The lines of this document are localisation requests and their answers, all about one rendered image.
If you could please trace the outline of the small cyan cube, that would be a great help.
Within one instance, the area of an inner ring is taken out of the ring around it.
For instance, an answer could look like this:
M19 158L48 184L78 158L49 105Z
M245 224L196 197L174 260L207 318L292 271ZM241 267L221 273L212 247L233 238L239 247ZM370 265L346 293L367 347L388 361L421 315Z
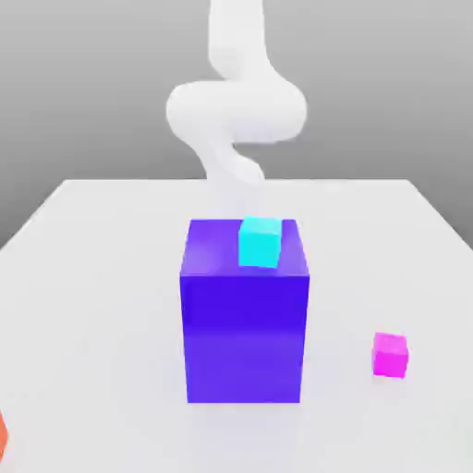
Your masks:
M282 220L247 217L238 231L238 264L274 269L282 245Z

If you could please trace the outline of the small magenta cube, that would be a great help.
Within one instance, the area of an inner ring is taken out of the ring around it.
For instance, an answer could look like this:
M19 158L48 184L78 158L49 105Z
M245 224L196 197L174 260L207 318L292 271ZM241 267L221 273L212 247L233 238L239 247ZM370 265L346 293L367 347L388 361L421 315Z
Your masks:
M372 372L376 376L404 379L409 360L406 338L376 333L372 348Z

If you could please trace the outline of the large purple box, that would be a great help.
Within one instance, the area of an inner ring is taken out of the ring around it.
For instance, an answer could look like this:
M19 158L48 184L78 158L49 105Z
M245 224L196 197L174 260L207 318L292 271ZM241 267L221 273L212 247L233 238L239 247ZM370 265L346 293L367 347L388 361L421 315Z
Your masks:
M297 403L309 268L297 223L282 222L274 269L241 267L239 220L193 219L179 274L190 403Z

